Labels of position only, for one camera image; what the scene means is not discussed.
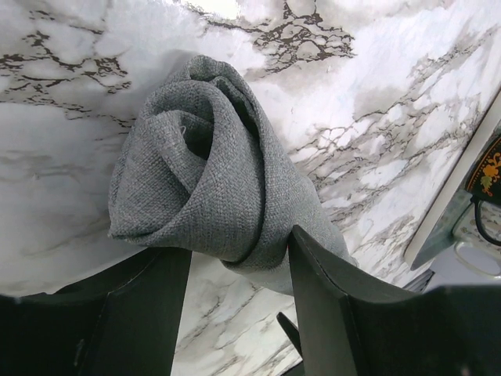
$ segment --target white marble surface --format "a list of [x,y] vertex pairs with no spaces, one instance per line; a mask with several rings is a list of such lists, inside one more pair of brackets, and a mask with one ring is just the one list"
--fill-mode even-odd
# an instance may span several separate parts
[[[106,194],[146,94],[186,52],[249,81],[361,267],[402,253],[501,82],[501,2],[2,0],[0,292],[54,291],[136,248]],[[176,375],[274,375],[288,297],[193,263]]]

